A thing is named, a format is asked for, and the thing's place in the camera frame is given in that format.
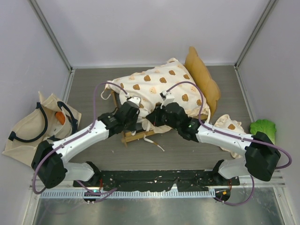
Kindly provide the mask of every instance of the wall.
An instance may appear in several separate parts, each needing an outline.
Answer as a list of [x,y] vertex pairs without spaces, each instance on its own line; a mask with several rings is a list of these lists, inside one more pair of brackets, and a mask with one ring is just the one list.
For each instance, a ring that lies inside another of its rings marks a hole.
[[[38,91],[62,96],[68,71],[26,0],[0,7],[0,148],[13,125],[35,109]],[[20,225],[26,208],[31,168],[0,154],[0,218]]]
[[292,155],[292,165],[282,171],[296,209],[300,208],[299,8],[299,0],[278,1],[240,67],[255,118],[274,121],[276,144]]
[[38,0],[72,66],[235,63],[268,0]]

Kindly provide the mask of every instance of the bag strap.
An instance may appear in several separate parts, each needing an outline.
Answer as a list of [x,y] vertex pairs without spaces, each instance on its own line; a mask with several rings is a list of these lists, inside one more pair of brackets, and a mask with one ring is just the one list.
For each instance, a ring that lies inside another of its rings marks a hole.
[[65,108],[65,110],[67,110],[67,112],[70,114],[70,117],[68,117],[69,122],[71,123],[71,127],[72,127],[72,135],[75,134],[78,130],[78,120],[75,119],[74,115],[72,114],[71,110],[69,109],[69,107],[67,107],[67,105],[64,102],[58,101],[57,102],[57,106],[61,109],[62,107]]
[[20,141],[20,142],[23,142],[23,143],[30,143],[30,142],[34,142],[34,141],[38,140],[39,138],[41,138],[46,133],[46,131],[48,129],[48,119],[47,119],[47,115],[46,115],[44,109],[42,108],[42,105],[41,105],[40,102],[37,102],[36,109],[40,109],[40,111],[43,114],[44,120],[45,120],[45,126],[44,126],[43,131],[38,136],[36,136],[35,138],[29,139],[29,140],[25,140],[25,139],[22,139],[22,138],[18,137],[17,134],[14,131],[12,131],[10,133],[9,137],[8,137],[9,140],[14,141],[14,139],[16,139],[17,141]]

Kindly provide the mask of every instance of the metal vent grille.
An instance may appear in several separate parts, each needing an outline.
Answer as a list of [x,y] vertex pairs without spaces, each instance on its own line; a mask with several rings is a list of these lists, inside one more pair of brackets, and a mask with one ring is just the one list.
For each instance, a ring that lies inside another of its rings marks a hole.
[[[103,196],[85,196],[85,190],[81,189],[56,189],[46,190],[41,194],[41,198],[102,198]],[[194,192],[178,192],[177,190],[171,190],[168,192],[123,192],[116,191],[109,199],[135,199],[135,198],[212,198],[215,197],[215,189],[209,191],[194,191]]]

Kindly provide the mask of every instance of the green lettuce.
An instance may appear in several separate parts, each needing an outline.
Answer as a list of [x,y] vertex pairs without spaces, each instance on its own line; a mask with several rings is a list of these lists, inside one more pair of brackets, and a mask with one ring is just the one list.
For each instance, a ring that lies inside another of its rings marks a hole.
[[270,140],[275,143],[276,127],[275,123],[269,120],[257,120],[250,125],[250,133],[255,135],[257,131],[265,133]]

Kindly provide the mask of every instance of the beige tote bag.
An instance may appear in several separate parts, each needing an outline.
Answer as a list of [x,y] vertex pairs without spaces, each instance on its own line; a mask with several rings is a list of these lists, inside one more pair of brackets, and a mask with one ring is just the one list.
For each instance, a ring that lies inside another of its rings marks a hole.
[[[45,99],[39,92],[39,100],[33,113],[14,126],[2,153],[30,167],[39,143],[51,143],[76,133],[81,119],[81,113],[54,94]],[[63,113],[64,124],[55,117],[56,112]]]

